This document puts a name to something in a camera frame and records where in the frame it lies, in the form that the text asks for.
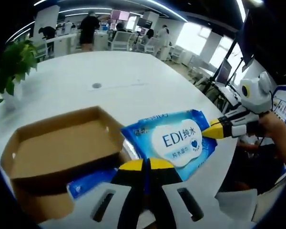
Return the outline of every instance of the blue package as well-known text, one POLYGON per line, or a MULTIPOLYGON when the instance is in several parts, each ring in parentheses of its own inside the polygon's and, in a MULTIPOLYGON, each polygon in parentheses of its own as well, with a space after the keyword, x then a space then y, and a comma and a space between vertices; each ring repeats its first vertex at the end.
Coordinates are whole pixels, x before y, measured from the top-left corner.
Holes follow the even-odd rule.
POLYGON ((202 137, 209 124, 201 111, 156 115, 122 128, 141 158, 170 161, 185 181, 215 151, 217 142, 202 137))
POLYGON ((112 168, 107 170, 98 170, 92 174, 81 177, 77 180, 70 182, 67 185, 67 190, 73 197, 77 199, 89 192, 95 186, 102 182, 110 183, 114 175, 117 173, 118 169, 112 168))

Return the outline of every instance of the round white table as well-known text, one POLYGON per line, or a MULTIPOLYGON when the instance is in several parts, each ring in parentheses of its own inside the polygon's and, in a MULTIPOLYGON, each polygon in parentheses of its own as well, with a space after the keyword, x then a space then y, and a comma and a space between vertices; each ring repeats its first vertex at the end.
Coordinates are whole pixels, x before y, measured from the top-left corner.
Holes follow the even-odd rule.
MULTIPOLYGON (((222 115, 183 76, 144 53, 85 52, 44 61, 22 82, 22 88, 19 108, 6 112, 0 104, 0 157, 17 128, 90 106, 101 106, 125 126, 189 109, 203 111, 208 121, 222 115), (93 89, 94 83, 101 88, 93 89)), ((227 174, 236 142, 219 140, 215 152, 194 173, 199 178, 197 185, 213 196, 227 174)))

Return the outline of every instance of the open cardboard box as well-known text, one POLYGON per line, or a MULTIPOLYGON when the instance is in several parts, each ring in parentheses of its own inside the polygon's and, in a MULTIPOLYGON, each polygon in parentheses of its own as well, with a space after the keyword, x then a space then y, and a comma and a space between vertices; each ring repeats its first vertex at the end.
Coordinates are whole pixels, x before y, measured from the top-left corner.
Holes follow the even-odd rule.
POLYGON ((8 141, 1 166, 15 197, 36 223, 72 213, 66 184, 130 160, 122 153, 122 126, 99 107, 23 126, 8 141))

